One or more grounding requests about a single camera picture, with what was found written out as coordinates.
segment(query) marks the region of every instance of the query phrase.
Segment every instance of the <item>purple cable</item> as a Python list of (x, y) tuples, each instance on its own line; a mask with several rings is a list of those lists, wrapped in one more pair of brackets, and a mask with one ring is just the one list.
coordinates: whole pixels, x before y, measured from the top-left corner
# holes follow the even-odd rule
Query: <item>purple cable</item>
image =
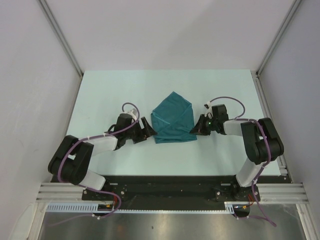
[[(264, 168), (271, 162), (271, 151), (270, 151), (270, 146), (269, 146), (269, 143), (268, 143), (268, 140), (267, 140), (267, 137), (266, 137), (266, 134), (264, 132), (264, 129), (262, 128), (262, 126), (260, 125), (260, 123), (255, 120), (255, 119), (247, 119), (247, 118), (240, 118), (242, 117), (245, 112), (246, 112), (246, 108), (245, 108), (245, 105), (239, 101), (238, 99), (234, 98), (234, 97), (230, 97), (230, 96), (219, 96), (219, 97), (216, 97), (214, 99), (212, 99), (210, 101), (210, 103), (212, 103), (213, 101), (215, 100), (218, 100), (218, 99), (232, 99), (238, 103), (241, 104), (242, 108), (243, 108), (243, 112), (239, 115), (239, 116), (236, 116), (234, 119), (235, 120), (238, 120), (238, 121), (250, 121), (250, 122), (254, 122), (257, 127), (259, 128), (260, 132), (261, 132), (261, 135), (263, 137), (263, 141), (264, 141), (264, 144), (266, 146), (266, 151), (267, 151), (267, 154), (268, 154), (268, 159), (266, 161), (265, 164), (262, 165), (261, 169), (259, 170), (259, 172), (257, 173), (257, 175), (253, 178), (253, 181), (252, 181), (252, 184), (251, 184), (251, 191), (252, 193), (255, 192), (255, 181), (260, 177), (261, 173), (263, 172)], [(261, 213), (265, 216), (265, 217), (262, 217), (262, 216), (249, 216), (249, 217), (238, 217), (236, 214), (234, 214), (235, 217), (237, 217), (237, 219), (262, 219), (262, 220), (266, 220), (268, 221), (272, 226), (276, 227), (277, 224), (275, 222), (273, 222), (268, 216), (267, 214), (265, 213), (264, 209), (262, 208), (262, 206), (260, 205), (258, 199), (257, 199), (257, 196), (255, 194), (252, 194), (253, 197), (254, 197), (254, 200), (256, 201), (256, 204), (257, 206), (259, 207)]]
[[(268, 153), (268, 160), (266, 161), (266, 163), (264, 163), (261, 167), (261, 169), (259, 170), (259, 172), (256, 174), (256, 176), (254, 177), (253, 181), (252, 181), (252, 184), (251, 184), (251, 191), (252, 193), (255, 192), (255, 181), (260, 177), (261, 173), (263, 172), (264, 168), (271, 162), (271, 151), (270, 151), (270, 146), (268, 144), (268, 140), (267, 140), (267, 136), (264, 132), (264, 129), (262, 128), (262, 126), (260, 125), (260, 123), (255, 120), (255, 119), (245, 119), (245, 118), (240, 118), (240, 119), (237, 119), (239, 121), (250, 121), (250, 122), (254, 122), (257, 127), (259, 128), (260, 130), (260, 133), (263, 137), (263, 141), (264, 141), (264, 144), (266, 146), (266, 151)], [(268, 216), (267, 214), (265, 213), (264, 209), (262, 208), (262, 206), (260, 205), (258, 199), (257, 199), (257, 196), (255, 194), (252, 194), (253, 197), (254, 197), (254, 200), (256, 201), (256, 204), (258, 205), (261, 213), (265, 216), (265, 220), (267, 220), (272, 226), (276, 227), (277, 224), (275, 222), (273, 222)]]
[(239, 116), (236, 116), (236, 117), (234, 118), (235, 120), (236, 120), (237, 118), (242, 117), (242, 116), (245, 114), (245, 112), (246, 112), (246, 107), (245, 107), (245, 105), (244, 105), (241, 101), (239, 101), (238, 99), (236, 99), (236, 98), (234, 98), (234, 97), (231, 97), (231, 96), (219, 96), (219, 97), (216, 97), (216, 98), (212, 99), (212, 100), (210, 101), (210, 103), (212, 103), (213, 101), (218, 100), (218, 99), (231, 99), (231, 100), (234, 100), (234, 101), (236, 101), (236, 102), (238, 102), (238, 103), (241, 104), (241, 106), (242, 106), (242, 108), (243, 108), (243, 112), (242, 112)]
[[(99, 139), (99, 138), (104, 138), (104, 137), (108, 137), (108, 136), (113, 136), (113, 135), (122, 133), (122, 132), (128, 130), (129, 128), (132, 128), (132, 127), (139, 121), (139, 119), (140, 119), (140, 112), (139, 112), (139, 109), (137, 108), (137, 106), (134, 105), (134, 104), (131, 103), (131, 102), (125, 102), (125, 103), (122, 105), (122, 111), (123, 111), (123, 112), (125, 111), (125, 110), (124, 110), (125, 105), (131, 105), (131, 106), (133, 106), (133, 107), (136, 109), (137, 114), (138, 114), (137, 119), (136, 119), (130, 126), (127, 126), (127, 127), (125, 127), (124, 129), (121, 129), (121, 130), (115, 131), (115, 132), (111, 132), (111, 133), (108, 133), (108, 134), (91, 136), (91, 137), (89, 137), (89, 139)], [(82, 139), (79, 139), (79, 140), (66, 152), (65, 156), (63, 157), (63, 159), (62, 159), (62, 161), (61, 161), (61, 164), (60, 164), (60, 166), (59, 166), (58, 173), (57, 173), (57, 177), (58, 177), (58, 181), (59, 181), (59, 182), (65, 183), (65, 182), (62, 180), (62, 178), (61, 178), (61, 172), (62, 172), (62, 168), (63, 168), (63, 166), (64, 166), (64, 164), (65, 164), (65, 162), (66, 162), (69, 154), (70, 154), (80, 143), (82, 143), (82, 142), (85, 141), (85, 140), (89, 140), (89, 139), (88, 139), (87, 137), (82, 138)], [(120, 208), (122, 201), (121, 201), (121, 198), (119, 197), (119, 195), (117, 195), (117, 194), (115, 194), (115, 193), (113, 193), (113, 192), (96, 190), (96, 189), (89, 188), (89, 187), (87, 187), (87, 189), (90, 190), (90, 191), (96, 192), (96, 193), (113, 195), (113, 196), (115, 196), (115, 197), (119, 200), (119, 203), (118, 203), (117, 207), (116, 207), (114, 210), (112, 210), (111, 212), (109, 212), (107, 215), (101, 216), (101, 217), (100, 217), (101, 219), (104, 219), (104, 218), (106, 218), (106, 217), (111, 216), (112, 214), (114, 214), (115, 211), (117, 211), (117, 210)], [(82, 215), (74, 216), (74, 217), (65, 219), (65, 220), (63, 220), (63, 221), (56, 222), (56, 223), (54, 223), (54, 224), (50, 224), (49, 226), (50, 226), (50, 227), (53, 227), (53, 226), (56, 226), (56, 225), (59, 225), (59, 224), (63, 224), (63, 223), (65, 223), (65, 222), (68, 222), (68, 221), (70, 221), (70, 220), (73, 220), (73, 219), (76, 219), (76, 218), (80, 218), (80, 217), (85, 217), (85, 216), (91, 216), (91, 214), (82, 214)]]
[[(109, 192), (109, 191), (95, 190), (95, 189), (92, 189), (90, 187), (87, 187), (87, 189), (90, 190), (90, 191), (94, 191), (94, 192), (100, 193), (100, 194), (113, 195), (119, 200), (119, 203), (118, 203), (117, 207), (115, 209), (113, 209), (111, 212), (109, 212), (107, 215), (100, 216), (100, 219), (104, 219), (104, 218), (110, 217), (112, 214), (115, 213), (115, 211), (117, 211), (120, 208), (122, 201), (121, 201), (121, 198), (119, 197), (119, 195), (117, 195), (117, 194), (115, 194), (113, 192)], [(71, 221), (73, 219), (82, 218), (82, 217), (90, 217), (90, 216), (92, 216), (92, 214), (81, 214), (81, 215), (77, 215), (77, 216), (73, 216), (73, 217), (67, 218), (67, 219), (62, 220), (62, 221), (55, 222), (53, 224), (49, 224), (48, 226), (49, 227), (54, 227), (54, 226), (69, 222), (69, 221)]]

